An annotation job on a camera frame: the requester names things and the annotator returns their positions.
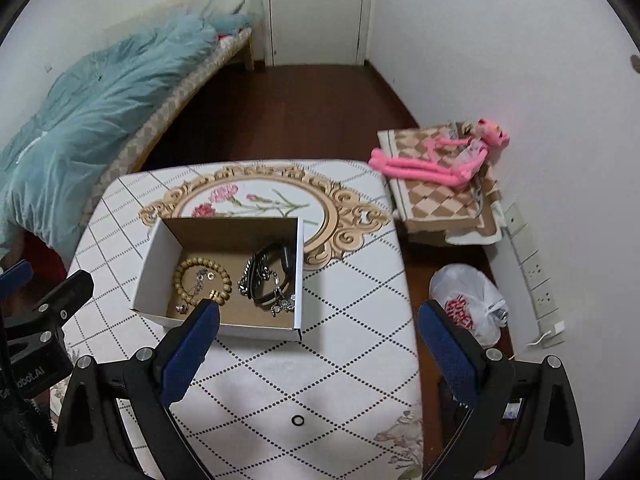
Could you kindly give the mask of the black smart watch band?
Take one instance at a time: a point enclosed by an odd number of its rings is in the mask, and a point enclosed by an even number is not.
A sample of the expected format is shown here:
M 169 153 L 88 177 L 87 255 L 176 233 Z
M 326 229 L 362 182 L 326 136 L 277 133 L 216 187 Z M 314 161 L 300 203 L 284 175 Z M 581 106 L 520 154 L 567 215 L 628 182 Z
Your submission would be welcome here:
M 254 255 L 248 271 L 248 292 L 258 307 L 270 307 L 276 312 L 293 307 L 288 299 L 288 285 L 295 270 L 293 248 L 285 242 L 271 242 Z

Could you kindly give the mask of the white plastic bag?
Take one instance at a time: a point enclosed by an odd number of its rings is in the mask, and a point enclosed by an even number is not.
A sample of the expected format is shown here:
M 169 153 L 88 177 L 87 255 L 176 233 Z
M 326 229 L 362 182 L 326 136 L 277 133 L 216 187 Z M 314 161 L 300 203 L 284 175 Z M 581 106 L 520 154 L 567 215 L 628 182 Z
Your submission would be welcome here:
M 501 330 L 508 324 L 508 306 L 498 288 L 483 272 L 467 264 L 447 264 L 439 269 L 430 281 L 430 298 L 483 348 L 498 344 Z

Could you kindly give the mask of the open cardboard box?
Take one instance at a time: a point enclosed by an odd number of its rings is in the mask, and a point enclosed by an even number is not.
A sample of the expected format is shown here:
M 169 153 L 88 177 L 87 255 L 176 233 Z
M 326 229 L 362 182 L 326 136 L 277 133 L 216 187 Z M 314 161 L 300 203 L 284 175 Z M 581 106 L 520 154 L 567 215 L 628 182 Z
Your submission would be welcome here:
M 294 252 L 286 296 L 293 307 L 258 307 L 248 292 L 254 255 L 271 242 Z M 131 310 L 167 328 L 179 326 L 201 300 L 219 306 L 221 336 L 300 341 L 303 328 L 304 229 L 296 218 L 171 218 L 151 231 Z

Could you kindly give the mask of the patterned white tablecloth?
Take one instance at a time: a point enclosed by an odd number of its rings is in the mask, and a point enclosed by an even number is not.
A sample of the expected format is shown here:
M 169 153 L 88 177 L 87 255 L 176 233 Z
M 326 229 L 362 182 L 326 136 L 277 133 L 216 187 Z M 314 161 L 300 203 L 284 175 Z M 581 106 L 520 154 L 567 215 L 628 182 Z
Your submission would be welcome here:
M 418 345 L 383 179 L 351 160 L 126 174 L 72 259 L 75 360 L 153 347 L 212 292 L 220 329 L 172 416 L 217 479 L 417 479 Z

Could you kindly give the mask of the bed with checkered mattress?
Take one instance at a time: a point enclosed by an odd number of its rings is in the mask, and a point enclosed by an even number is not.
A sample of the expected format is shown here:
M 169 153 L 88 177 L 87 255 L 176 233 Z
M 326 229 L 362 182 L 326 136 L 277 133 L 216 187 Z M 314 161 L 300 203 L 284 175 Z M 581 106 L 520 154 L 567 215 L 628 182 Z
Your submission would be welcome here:
M 101 196 L 250 43 L 260 0 L 168 0 L 111 28 L 1 152 L 1 253 L 26 232 L 69 262 Z

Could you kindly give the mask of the teal blue duvet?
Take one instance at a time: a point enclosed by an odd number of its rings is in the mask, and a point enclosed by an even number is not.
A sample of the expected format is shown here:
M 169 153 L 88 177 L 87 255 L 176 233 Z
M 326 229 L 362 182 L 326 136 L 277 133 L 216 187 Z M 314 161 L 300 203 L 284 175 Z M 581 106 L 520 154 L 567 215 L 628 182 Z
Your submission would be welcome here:
M 1 151 L 2 254 L 29 231 L 70 258 L 96 182 L 216 43 L 213 25 L 178 16 L 62 73 Z

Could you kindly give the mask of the checkered folded cloth stack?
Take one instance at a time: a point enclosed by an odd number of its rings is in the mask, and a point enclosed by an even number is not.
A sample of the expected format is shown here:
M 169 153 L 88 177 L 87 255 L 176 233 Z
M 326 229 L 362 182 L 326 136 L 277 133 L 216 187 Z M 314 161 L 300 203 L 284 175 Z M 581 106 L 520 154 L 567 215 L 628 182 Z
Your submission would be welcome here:
M 378 148 L 386 153 L 395 151 L 388 149 L 391 131 L 378 133 Z M 497 154 L 465 188 L 386 177 L 407 231 L 412 235 L 438 235 L 445 245 L 489 246 L 500 242 L 506 220 L 491 163 Z

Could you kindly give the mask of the pink panther plush toy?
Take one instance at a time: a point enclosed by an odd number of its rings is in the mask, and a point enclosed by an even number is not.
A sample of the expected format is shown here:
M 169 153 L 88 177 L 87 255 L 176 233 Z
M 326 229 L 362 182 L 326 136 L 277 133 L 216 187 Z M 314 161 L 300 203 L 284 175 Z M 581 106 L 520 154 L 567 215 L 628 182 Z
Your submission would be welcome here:
M 375 148 L 369 166 L 398 180 L 465 188 L 491 156 L 510 143 L 496 122 L 450 122 L 424 129 L 392 130 L 386 153 Z

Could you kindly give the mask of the striped pillow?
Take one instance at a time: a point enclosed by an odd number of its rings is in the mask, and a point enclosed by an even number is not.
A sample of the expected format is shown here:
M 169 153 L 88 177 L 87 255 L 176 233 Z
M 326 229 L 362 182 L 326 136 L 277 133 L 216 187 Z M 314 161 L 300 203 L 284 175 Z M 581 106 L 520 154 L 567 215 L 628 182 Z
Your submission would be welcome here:
M 264 13 L 262 0 L 167 0 L 165 6 L 173 14 L 194 14 L 206 20 L 243 14 L 255 21 Z

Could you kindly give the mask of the white door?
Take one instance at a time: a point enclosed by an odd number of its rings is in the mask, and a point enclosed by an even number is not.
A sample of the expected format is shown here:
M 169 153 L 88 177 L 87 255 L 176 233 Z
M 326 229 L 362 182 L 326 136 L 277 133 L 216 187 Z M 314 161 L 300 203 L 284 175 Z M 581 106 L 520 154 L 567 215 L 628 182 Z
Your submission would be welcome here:
M 373 0 L 264 0 L 269 66 L 359 66 Z

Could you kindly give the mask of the white wall power strip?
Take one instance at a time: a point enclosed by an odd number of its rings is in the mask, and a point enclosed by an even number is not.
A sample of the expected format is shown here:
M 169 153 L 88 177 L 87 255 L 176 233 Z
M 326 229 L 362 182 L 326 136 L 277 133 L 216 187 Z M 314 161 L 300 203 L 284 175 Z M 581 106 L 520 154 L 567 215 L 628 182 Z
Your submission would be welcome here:
M 506 220 L 506 236 L 514 251 L 518 268 L 526 287 L 528 300 L 532 306 L 535 320 L 538 326 L 536 340 L 548 328 L 561 320 L 560 309 L 555 302 L 551 288 L 550 275 L 544 270 L 541 260 L 541 252 L 538 248 L 533 228 L 525 220 L 517 202 L 513 202 L 504 212 Z M 564 341 L 564 333 L 552 339 L 544 341 L 533 348 L 551 348 Z

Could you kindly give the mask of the round wall hole cover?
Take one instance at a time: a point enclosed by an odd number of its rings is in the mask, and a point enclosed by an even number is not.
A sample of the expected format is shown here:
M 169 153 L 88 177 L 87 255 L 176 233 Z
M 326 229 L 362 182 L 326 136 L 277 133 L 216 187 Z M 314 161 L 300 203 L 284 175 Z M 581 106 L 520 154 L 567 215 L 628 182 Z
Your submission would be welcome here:
M 640 74 L 640 58 L 638 57 L 638 55 L 631 55 L 630 62 L 631 67 L 634 69 L 634 71 Z

